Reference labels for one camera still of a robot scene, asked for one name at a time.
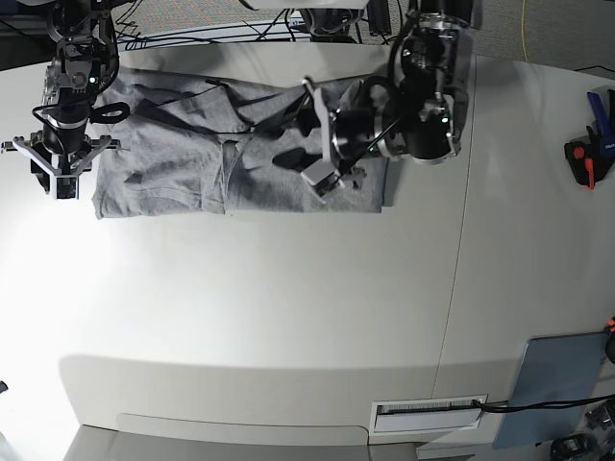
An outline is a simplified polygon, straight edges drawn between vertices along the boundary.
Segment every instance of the vent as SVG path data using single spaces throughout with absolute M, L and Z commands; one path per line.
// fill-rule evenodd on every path
M 487 402 L 487 396 L 453 399 L 375 401 L 369 435 L 407 435 L 476 429 L 480 410 L 472 400 Z

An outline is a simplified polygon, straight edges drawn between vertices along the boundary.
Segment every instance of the blue tool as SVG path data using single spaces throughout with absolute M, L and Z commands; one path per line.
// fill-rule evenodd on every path
M 596 93 L 587 93 L 589 104 L 592 105 L 596 116 L 596 125 L 600 131 L 600 154 L 603 157 L 615 157 L 615 136 L 611 132 L 606 112 L 604 112 L 603 102 Z

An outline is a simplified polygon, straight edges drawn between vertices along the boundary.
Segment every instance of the gray cloth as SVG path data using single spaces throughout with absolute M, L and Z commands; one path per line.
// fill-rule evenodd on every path
M 348 104 L 357 81 L 326 85 Z M 272 164 L 295 148 L 321 152 L 320 130 L 303 137 L 288 129 L 277 138 L 256 135 L 255 124 L 286 109 L 303 94 L 289 90 L 144 71 L 120 73 L 101 103 L 123 101 L 127 120 L 96 125 L 123 150 L 102 154 L 93 197 L 96 215 L 156 216 L 190 211 L 380 212 L 386 161 L 365 159 L 360 190 L 344 189 L 321 204 L 298 173 Z

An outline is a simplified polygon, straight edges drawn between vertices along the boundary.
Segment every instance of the white table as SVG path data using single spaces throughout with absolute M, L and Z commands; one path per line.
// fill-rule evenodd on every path
M 386 49 L 244 43 L 123 59 L 291 86 L 307 73 L 369 73 Z M 53 203 L 25 158 L 0 157 L 0 378 L 12 387 L 0 431 L 13 448 L 64 455 L 78 424 L 63 357 L 81 424 L 118 428 L 118 413 L 135 413 L 366 426 L 373 400 L 505 398 L 530 337 L 601 328 L 613 315 L 615 182 L 577 186 L 563 144 L 592 119 L 585 91 L 609 81 L 485 58 L 476 69 L 461 156 L 403 165 L 395 204 L 378 216 L 98 222 L 89 200 Z M 0 138 L 39 129 L 29 112 L 43 75 L 43 65 L 0 74 Z M 150 379 L 160 370 L 173 373 Z M 287 410 L 273 411 L 280 402 Z M 411 440 L 431 441 L 423 456 L 472 450 L 493 440 L 498 420 Z

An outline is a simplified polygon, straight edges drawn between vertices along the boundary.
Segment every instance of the gray carpet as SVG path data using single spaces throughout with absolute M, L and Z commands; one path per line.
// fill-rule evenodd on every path
M 390 1 L 393 34 L 399 31 L 396 0 Z M 522 61 L 521 16 L 523 0 L 482 0 L 484 20 L 475 31 L 480 55 Z M 605 0 L 526 0 L 526 46 L 531 62 L 568 69 L 596 64 L 615 69 L 615 2 Z M 407 0 L 402 0 L 404 12 Z M 137 31 L 162 31 L 242 20 L 273 19 L 278 12 L 253 12 L 238 0 L 142 0 L 130 20 Z M 382 43 L 369 37 L 361 24 L 364 41 Z M 615 78 L 613 73 L 594 69 L 595 75 Z

